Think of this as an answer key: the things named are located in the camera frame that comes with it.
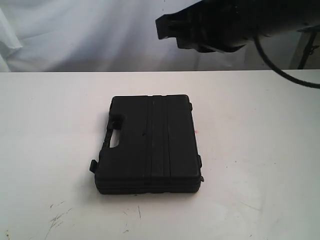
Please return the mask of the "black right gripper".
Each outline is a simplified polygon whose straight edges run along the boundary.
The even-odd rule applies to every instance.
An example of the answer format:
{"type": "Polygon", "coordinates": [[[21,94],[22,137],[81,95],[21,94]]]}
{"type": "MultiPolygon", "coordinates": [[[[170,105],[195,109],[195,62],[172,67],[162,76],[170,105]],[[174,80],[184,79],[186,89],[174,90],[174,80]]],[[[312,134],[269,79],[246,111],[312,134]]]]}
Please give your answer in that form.
{"type": "Polygon", "coordinates": [[[269,38],[320,23],[318,0],[201,0],[155,21],[160,40],[180,49],[233,53],[254,37],[269,38]]]}

